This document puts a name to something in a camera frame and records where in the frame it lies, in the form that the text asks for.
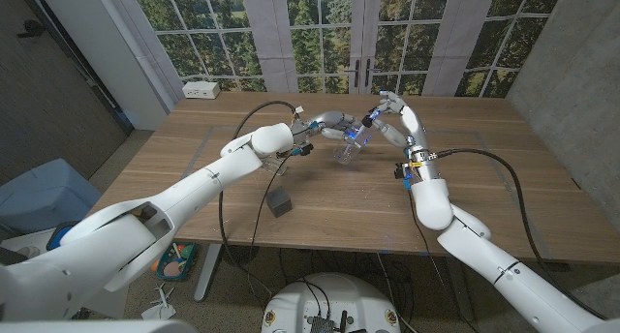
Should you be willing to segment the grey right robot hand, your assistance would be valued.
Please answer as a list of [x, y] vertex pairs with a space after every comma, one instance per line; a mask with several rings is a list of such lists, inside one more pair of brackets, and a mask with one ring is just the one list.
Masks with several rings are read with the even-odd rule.
[[[417, 114], [396, 93], [381, 91], [380, 103], [369, 114], [369, 124], [375, 127], [392, 145], [402, 149], [413, 162], [414, 167], [433, 167], [434, 157], [430, 153], [425, 129]], [[399, 117], [405, 133], [379, 119], [382, 114], [395, 114]]]

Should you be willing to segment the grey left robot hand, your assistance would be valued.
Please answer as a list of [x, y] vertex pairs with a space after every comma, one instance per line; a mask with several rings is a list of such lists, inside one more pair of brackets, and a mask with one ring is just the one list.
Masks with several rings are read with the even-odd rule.
[[332, 110], [306, 120], [296, 119], [292, 126], [294, 144], [309, 141], [311, 136], [322, 135], [328, 139], [342, 140], [359, 148], [362, 136], [368, 131], [353, 115]]

